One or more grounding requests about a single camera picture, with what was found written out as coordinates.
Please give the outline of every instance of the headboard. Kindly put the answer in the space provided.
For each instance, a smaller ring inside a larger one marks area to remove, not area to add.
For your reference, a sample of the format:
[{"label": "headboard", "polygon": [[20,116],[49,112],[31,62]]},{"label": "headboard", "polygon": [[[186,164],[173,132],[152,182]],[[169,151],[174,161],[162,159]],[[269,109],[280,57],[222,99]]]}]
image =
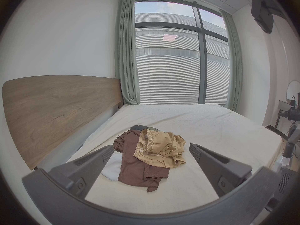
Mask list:
[{"label": "headboard", "polygon": [[2,97],[9,131],[30,169],[123,100],[119,79],[73,75],[10,80],[2,87]]}]

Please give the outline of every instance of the curtain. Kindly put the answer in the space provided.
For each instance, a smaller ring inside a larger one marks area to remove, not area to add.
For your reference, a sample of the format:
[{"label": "curtain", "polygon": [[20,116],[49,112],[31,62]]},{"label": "curtain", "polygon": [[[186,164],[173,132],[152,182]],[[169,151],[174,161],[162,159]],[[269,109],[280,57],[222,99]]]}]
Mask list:
[{"label": "curtain", "polygon": [[242,91],[242,50],[232,16],[223,10],[221,10],[221,15],[227,31],[230,58],[230,79],[226,107],[236,111]]},{"label": "curtain", "polygon": [[123,103],[140,104],[135,46],[135,0],[119,0],[115,29],[115,77],[120,79]]}]

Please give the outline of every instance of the mattress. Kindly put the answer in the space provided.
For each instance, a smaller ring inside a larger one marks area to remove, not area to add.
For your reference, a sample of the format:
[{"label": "mattress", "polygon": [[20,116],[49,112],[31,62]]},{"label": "mattress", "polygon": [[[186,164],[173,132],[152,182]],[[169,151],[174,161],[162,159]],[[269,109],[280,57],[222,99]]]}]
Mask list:
[{"label": "mattress", "polygon": [[77,159],[103,146],[133,125],[171,131],[186,140],[186,164],[170,169],[156,191],[110,181],[102,174],[86,200],[123,212],[162,214],[195,208],[218,199],[205,174],[189,152],[196,143],[229,158],[249,164],[255,173],[270,167],[280,151],[282,139],[229,109],[217,104],[199,105],[124,105],[97,129],[70,158]]}]

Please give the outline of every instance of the round mirror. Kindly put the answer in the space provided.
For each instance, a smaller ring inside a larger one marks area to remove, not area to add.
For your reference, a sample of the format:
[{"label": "round mirror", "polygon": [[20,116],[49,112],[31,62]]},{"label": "round mirror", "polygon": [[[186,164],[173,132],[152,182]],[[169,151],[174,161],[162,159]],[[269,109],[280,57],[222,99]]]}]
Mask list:
[{"label": "round mirror", "polygon": [[298,92],[300,92],[300,83],[298,81],[291,81],[289,87],[287,88],[287,99],[293,100],[293,96],[295,96],[297,100]]}]

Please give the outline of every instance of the window frame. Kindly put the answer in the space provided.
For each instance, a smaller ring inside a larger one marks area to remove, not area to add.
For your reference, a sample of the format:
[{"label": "window frame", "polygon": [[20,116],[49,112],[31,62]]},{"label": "window frame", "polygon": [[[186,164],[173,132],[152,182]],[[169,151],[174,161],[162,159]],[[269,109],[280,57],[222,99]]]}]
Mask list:
[{"label": "window frame", "polygon": [[219,17],[222,17],[221,13],[218,13],[217,11],[212,10],[210,8],[201,6],[197,4],[196,1],[187,2],[183,0],[135,0],[135,2],[172,2],[172,3],[183,4],[183,5],[189,5],[192,7],[195,16],[196,26],[172,23],[172,22],[136,22],[135,28],[178,28],[178,29],[183,29],[183,30],[188,30],[188,31],[193,31],[198,33],[199,53],[200,53],[200,85],[199,85],[198,104],[205,104],[206,86],[207,86],[207,50],[206,50],[205,35],[218,38],[225,42],[228,42],[228,39],[227,37],[224,37],[218,33],[203,28],[203,22],[201,19],[199,9],[206,10],[207,12],[213,13]]}]

